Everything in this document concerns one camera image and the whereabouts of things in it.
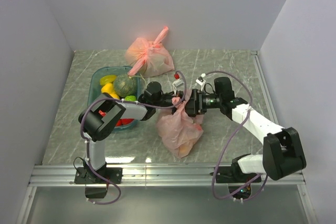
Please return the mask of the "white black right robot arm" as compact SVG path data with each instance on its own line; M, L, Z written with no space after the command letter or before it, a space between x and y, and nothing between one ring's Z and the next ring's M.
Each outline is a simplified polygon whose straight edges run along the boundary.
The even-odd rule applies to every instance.
M262 154L245 154L233 159L229 182L243 182L248 176L266 174L272 180L279 180L307 166L299 133L292 127L284 128L255 111L243 98L238 98L228 77L214 80L212 93L205 92L203 77L196 80L201 89L193 89L185 106L190 117L203 115L209 109L219 109L233 122L242 125L262 145Z

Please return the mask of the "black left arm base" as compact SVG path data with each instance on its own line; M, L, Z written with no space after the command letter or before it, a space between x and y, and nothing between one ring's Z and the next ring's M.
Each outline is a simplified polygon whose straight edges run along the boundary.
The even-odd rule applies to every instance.
M102 167L97 173L116 185L121 183L121 167ZM104 199L109 187L108 183L95 175L88 166L77 168L74 184L85 185L85 196L88 199Z

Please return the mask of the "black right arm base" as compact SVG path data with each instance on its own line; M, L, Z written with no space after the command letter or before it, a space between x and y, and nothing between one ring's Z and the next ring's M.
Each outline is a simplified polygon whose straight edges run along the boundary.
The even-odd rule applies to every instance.
M214 171L212 172L211 189L212 194L216 199L222 200L232 198L233 200L240 200L241 202L250 200L258 195L264 188L268 176L265 177L263 184L258 189L255 195L251 195L251 183L260 183L261 177L265 173L262 164L262 156L245 154L236 157L232 160L230 166L222 166L218 161ZM235 190L229 188L229 194L220 196L215 190L215 184L239 184Z

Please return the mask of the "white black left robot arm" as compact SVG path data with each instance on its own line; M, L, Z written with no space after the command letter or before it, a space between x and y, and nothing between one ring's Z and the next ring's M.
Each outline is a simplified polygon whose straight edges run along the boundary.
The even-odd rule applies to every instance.
M86 156L83 168L86 177L97 184L107 181L107 162L105 158L104 140L112 133L121 119L146 121L155 114L156 109L173 109L173 98L185 100L186 84L183 91L163 93L160 83L150 82L136 101L115 99L108 93L103 93L84 110L78 120L80 135L85 140Z

